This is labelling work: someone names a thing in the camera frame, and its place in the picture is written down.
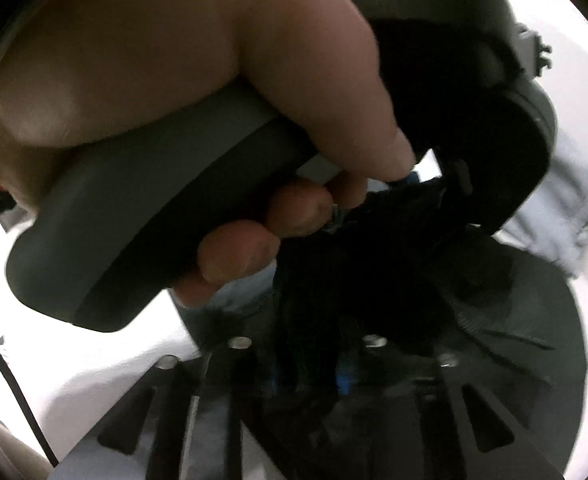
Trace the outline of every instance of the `screw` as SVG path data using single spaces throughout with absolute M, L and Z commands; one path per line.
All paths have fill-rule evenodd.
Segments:
M 443 368 L 458 366 L 458 357 L 454 354 L 441 354 L 437 357 L 437 360 Z
M 340 209 L 336 204 L 332 204 L 332 219 L 323 226 L 323 231 L 331 235 L 335 234 L 343 225 L 346 215 L 346 210 Z
M 156 368 L 161 370 L 171 370 L 179 363 L 178 357 L 175 355 L 164 355 L 154 365 Z
M 247 350 L 252 346 L 252 340 L 245 336 L 233 337 L 228 341 L 228 346 L 234 350 Z
M 369 334 L 363 337 L 363 344 L 365 348 L 382 348 L 388 344 L 388 340 L 381 335 Z

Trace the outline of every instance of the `light blue fabric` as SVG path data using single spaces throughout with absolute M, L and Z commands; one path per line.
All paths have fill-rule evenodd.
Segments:
M 563 131 L 548 174 L 503 226 L 523 248 L 576 275 L 588 245 L 588 161 Z

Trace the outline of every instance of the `skin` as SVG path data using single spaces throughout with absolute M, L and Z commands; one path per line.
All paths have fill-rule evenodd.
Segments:
M 376 42 L 350 0 L 47 0 L 0 61 L 0 184 L 37 212 L 76 150 L 196 102 L 237 75 L 303 126 L 345 172 L 293 180 L 263 224 L 207 235 L 174 290 L 202 304 L 274 259 L 331 206 L 362 202 L 366 178 L 414 165 L 378 75 Z

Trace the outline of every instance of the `metal bolt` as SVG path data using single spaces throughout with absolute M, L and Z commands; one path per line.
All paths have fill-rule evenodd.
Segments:
M 365 348 L 382 348 L 388 344 L 388 340 L 381 335 L 369 334 L 363 337 L 363 344 Z
M 458 366 L 458 357 L 454 354 L 441 354 L 437 357 L 437 360 L 443 368 Z
M 158 361 L 156 361 L 156 364 L 154 366 L 156 368 L 160 368 L 161 370 L 171 370 L 179 362 L 180 359 L 175 355 L 164 355 Z
M 247 350 L 252 346 L 252 340 L 245 336 L 233 337 L 228 341 L 228 346 L 234 350 Z

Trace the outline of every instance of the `finger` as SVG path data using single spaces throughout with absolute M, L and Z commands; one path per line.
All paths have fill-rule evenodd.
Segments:
M 338 166 L 383 181 L 414 155 L 378 75 L 372 30 L 350 0 L 252 0 L 241 70 Z
M 208 282 L 199 269 L 191 270 L 172 287 L 176 299 L 186 307 L 203 306 L 219 289 L 220 286 Z
M 307 236 L 331 218 L 333 203 L 324 186 L 298 178 L 272 195 L 265 226 L 279 238 Z
M 154 121 L 238 75 L 219 0 L 46 0 L 0 62 L 0 116 L 67 147 Z
M 341 209 L 353 209 L 363 203 L 368 191 L 368 180 L 363 176 L 343 171 L 325 184 L 334 203 Z
M 263 225 L 238 220 L 214 229 L 203 238 L 197 263 L 207 282 L 221 286 L 267 267 L 279 247 L 279 238 Z

